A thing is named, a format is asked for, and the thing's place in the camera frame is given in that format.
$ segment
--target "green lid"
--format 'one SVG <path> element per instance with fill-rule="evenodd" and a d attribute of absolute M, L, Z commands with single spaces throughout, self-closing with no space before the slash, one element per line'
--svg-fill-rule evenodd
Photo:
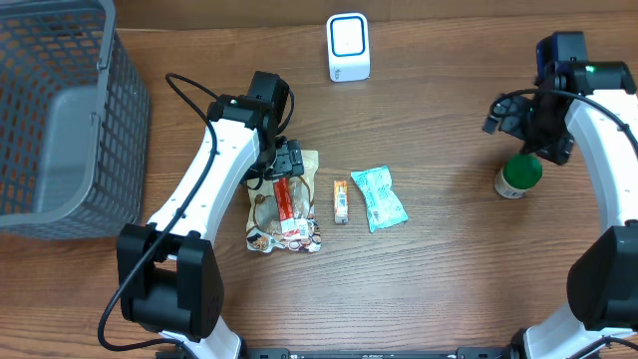
<path fill-rule="evenodd" d="M 502 169 L 505 181 L 517 189 L 530 189 L 542 177 L 542 165 L 535 155 L 516 155 Z"/>

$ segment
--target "plastic crate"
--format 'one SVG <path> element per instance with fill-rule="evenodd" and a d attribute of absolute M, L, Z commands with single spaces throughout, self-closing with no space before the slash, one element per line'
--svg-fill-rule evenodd
<path fill-rule="evenodd" d="M 115 23 L 107 0 L 0 2 L 0 231 L 97 237 L 138 218 L 151 104 Z"/>

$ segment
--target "wood grain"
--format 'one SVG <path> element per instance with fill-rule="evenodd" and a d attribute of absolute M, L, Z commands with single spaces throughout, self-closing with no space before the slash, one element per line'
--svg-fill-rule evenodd
<path fill-rule="evenodd" d="M 193 30 L 320 25 L 360 12 L 373 22 L 477 16 L 529 16 L 638 11 L 633 0 L 116 0 L 129 29 Z"/>
<path fill-rule="evenodd" d="M 238 95 L 255 70 L 278 73 L 297 100 L 286 135 L 320 154 L 324 245 L 310 255 L 249 252 L 238 189 L 215 247 L 230 328 L 249 346 L 294 350 L 504 345 L 565 302 L 569 267 L 599 235 L 579 151 L 564 167 L 545 164 L 525 200 L 492 190 L 520 143 L 480 130 L 487 107 L 531 85 L 535 44 L 557 29 L 586 31 L 591 59 L 624 60 L 638 73 L 638 13 L 372 24 L 372 77 L 351 84 L 329 81 L 322 26 L 122 33 L 153 99 L 144 218 L 168 198 L 203 134 L 163 75 Z M 210 101 L 184 90 L 203 107 Z M 351 183 L 350 223 L 333 224 L 332 181 L 380 165 L 390 166 L 410 220 L 369 233 Z M 96 339 L 117 286 L 115 242 L 0 238 L 0 357 L 122 357 Z M 154 337 L 119 313 L 107 335 L 119 344 Z"/>

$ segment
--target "light blue cloth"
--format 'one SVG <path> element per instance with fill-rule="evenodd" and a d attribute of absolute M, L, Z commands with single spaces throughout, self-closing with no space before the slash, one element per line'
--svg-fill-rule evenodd
<path fill-rule="evenodd" d="M 352 180 L 366 200 L 370 232 L 408 220 L 403 205 L 392 191 L 392 178 L 387 166 L 362 172 L 352 172 Z"/>

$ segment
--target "white box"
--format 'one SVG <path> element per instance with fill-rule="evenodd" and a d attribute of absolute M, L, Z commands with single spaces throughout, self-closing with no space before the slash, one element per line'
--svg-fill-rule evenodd
<path fill-rule="evenodd" d="M 368 19 L 363 14 L 333 15 L 326 22 L 328 70 L 334 82 L 370 77 Z"/>

